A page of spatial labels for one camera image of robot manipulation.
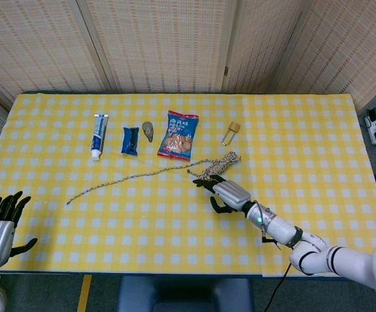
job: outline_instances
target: yellow checkered tablecloth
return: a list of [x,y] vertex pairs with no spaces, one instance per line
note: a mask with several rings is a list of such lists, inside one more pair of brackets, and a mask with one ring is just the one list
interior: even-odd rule
[[[38,237],[5,270],[282,274],[288,248],[261,244],[243,214],[216,214],[186,170],[98,183],[185,162],[157,156],[172,109],[199,115],[192,161],[242,156],[224,176],[285,220],[341,244],[376,246],[376,186],[350,95],[21,95],[0,138],[0,196],[32,196],[14,245]],[[94,113],[109,114],[104,152],[90,159]],[[139,156],[121,154],[123,127]],[[220,143],[231,121],[242,125]],[[200,172],[206,165],[192,168]]]

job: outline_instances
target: chip bag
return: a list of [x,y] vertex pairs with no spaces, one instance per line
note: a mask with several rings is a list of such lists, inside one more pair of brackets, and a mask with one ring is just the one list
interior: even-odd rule
[[168,130],[157,155],[189,161],[198,121],[197,115],[184,115],[169,110]]

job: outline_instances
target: toothpaste cap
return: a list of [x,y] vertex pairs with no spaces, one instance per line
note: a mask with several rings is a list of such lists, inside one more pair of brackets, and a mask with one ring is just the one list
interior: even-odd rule
[[101,151],[98,149],[91,149],[91,159],[93,161],[99,161],[99,156],[101,155]]

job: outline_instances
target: blue snack package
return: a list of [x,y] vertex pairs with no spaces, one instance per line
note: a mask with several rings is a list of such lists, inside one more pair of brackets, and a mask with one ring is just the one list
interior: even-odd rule
[[168,130],[157,155],[190,161],[190,152],[198,121],[197,115],[184,115],[169,110]]
[[122,153],[137,156],[137,140],[138,140],[138,128],[123,128],[124,140]]

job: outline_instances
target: toothpaste tube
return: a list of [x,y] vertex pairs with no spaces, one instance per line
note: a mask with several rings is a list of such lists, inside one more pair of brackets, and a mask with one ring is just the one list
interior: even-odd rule
[[95,114],[94,117],[95,117],[95,125],[94,125],[94,133],[92,136],[91,158],[94,161],[98,161],[99,156],[103,152],[105,128],[107,126],[108,115]]

